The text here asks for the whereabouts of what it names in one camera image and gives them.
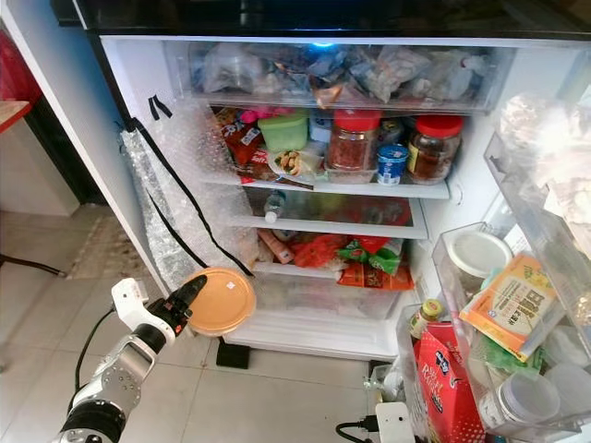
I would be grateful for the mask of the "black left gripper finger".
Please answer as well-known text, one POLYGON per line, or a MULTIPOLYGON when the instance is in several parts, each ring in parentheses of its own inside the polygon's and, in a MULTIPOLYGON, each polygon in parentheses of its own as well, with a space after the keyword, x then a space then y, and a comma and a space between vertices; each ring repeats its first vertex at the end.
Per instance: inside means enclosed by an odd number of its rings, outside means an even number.
POLYGON ((172 291, 172 304, 176 312, 191 312, 191 306, 198 298, 199 293, 206 287, 208 282, 207 275, 198 275, 193 279, 181 284, 177 290, 172 291))

